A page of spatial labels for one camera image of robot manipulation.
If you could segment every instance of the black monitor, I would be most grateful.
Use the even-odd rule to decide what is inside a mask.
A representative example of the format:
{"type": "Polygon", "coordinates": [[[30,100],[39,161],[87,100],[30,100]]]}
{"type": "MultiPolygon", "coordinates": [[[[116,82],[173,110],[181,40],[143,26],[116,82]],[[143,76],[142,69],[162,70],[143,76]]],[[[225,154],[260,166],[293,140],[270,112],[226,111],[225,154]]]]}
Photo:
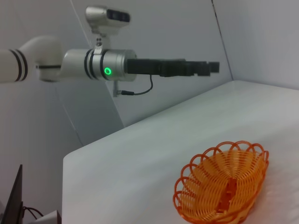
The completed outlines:
{"type": "Polygon", "coordinates": [[[22,165],[20,165],[0,224],[22,224],[22,208],[22,165]]]}

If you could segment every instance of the white wall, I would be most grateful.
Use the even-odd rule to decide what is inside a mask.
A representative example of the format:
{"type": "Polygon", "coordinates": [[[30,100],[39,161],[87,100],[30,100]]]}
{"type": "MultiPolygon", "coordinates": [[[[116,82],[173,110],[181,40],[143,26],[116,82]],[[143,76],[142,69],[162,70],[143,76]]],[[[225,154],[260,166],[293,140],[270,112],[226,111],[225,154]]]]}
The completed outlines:
{"type": "MultiPolygon", "coordinates": [[[[129,27],[113,36],[115,49],[134,49],[139,58],[186,58],[220,61],[221,73],[211,77],[153,77],[154,88],[142,96],[120,96],[114,101],[125,126],[231,81],[210,0],[72,0],[87,35],[84,9],[88,5],[107,5],[126,9],[132,16],[129,27]]],[[[150,87],[148,76],[133,83],[120,83],[129,91],[150,87]]]]}
{"type": "MultiPolygon", "coordinates": [[[[88,48],[68,0],[0,0],[0,5],[0,49],[44,34],[58,36],[65,50],[88,48]]],[[[32,75],[0,84],[0,96],[0,204],[6,205],[23,164],[24,205],[44,214],[61,212],[63,158],[82,147],[77,134],[86,145],[123,128],[105,83],[52,84],[32,75]]],[[[30,220],[26,213],[24,223],[30,220]]]]}
{"type": "Polygon", "coordinates": [[[214,2],[234,79],[299,89],[299,2],[214,2]]]}

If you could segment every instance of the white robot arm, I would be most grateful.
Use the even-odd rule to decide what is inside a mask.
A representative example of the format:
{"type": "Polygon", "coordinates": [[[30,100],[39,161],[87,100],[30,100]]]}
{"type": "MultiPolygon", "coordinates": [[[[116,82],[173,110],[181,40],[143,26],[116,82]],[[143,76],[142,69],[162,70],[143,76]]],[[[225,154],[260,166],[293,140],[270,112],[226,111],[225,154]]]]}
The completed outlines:
{"type": "MultiPolygon", "coordinates": [[[[24,81],[36,66],[39,79],[57,82],[70,78],[107,81],[134,81],[137,74],[171,76],[210,76],[219,72],[217,62],[137,59],[133,50],[106,49],[102,39],[117,34],[130,22],[128,12],[103,6],[87,7],[86,20],[96,34],[94,49],[71,49],[64,58],[60,41],[40,36],[19,49],[0,50],[0,83],[24,81]]],[[[119,93],[133,95],[132,92],[119,93]]]]}

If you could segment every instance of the black stripe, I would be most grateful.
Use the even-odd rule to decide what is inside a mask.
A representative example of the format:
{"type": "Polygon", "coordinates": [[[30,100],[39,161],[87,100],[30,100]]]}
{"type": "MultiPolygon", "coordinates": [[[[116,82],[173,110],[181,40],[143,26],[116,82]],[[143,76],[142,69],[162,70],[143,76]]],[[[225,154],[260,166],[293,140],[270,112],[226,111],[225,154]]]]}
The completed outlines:
{"type": "Polygon", "coordinates": [[[26,57],[23,55],[23,53],[19,50],[16,49],[17,52],[19,52],[19,54],[21,55],[23,62],[24,62],[24,67],[25,67],[25,71],[24,71],[24,77],[22,78],[22,81],[24,81],[27,77],[28,74],[28,64],[27,64],[27,60],[26,57]]]}
{"type": "Polygon", "coordinates": [[[103,67],[103,60],[104,60],[104,56],[105,54],[107,53],[108,50],[104,50],[103,53],[102,53],[102,56],[101,56],[101,60],[100,60],[100,71],[101,71],[101,74],[103,76],[104,79],[108,80],[105,73],[104,73],[104,67],[103,67]]]}
{"type": "Polygon", "coordinates": [[[15,80],[15,82],[19,81],[20,78],[21,78],[21,75],[22,75],[22,64],[21,64],[21,61],[20,61],[20,58],[19,56],[17,55],[17,53],[15,53],[13,50],[9,50],[11,53],[13,53],[13,55],[15,56],[15,58],[17,59],[17,63],[18,63],[18,66],[19,66],[19,74],[18,74],[18,77],[17,79],[15,80]]]}
{"type": "Polygon", "coordinates": [[[36,67],[37,69],[60,69],[61,65],[39,65],[36,67]]]}
{"type": "Polygon", "coordinates": [[[94,71],[93,71],[93,54],[94,52],[92,52],[92,55],[90,56],[90,59],[89,59],[89,70],[90,70],[90,73],[91,75],[98,80],[98,78],[95,76],[94,74],[94,71]]]}
{"type": "Polygon", "coordinates": [[[90,50],[87,51],[87,53],[86,53],[86,55],[85,55],[85,59],[84,59],[84,70],[85,70],[86,75],[87,75],[90,79],[92,79],[92,78],[90,77],[89,72],[88,72],[88,69],[87,69],[87,59],[88,59],[88,55],[89,55],[89,53],[90,53],[92,50],[93,50],[93,49],[90,49],[90,50]]]}

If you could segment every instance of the camera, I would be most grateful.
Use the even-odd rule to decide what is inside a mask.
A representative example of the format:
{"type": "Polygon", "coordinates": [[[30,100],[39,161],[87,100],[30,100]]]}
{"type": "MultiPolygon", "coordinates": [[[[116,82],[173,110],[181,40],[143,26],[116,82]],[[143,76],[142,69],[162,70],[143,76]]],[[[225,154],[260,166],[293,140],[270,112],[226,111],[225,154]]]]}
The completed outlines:
{"type": "Polygon", "coordinates": [[[128,12],[106,6],[89,6],[85,17],[94,34],[117,34],[131,21],[128,12]]]}

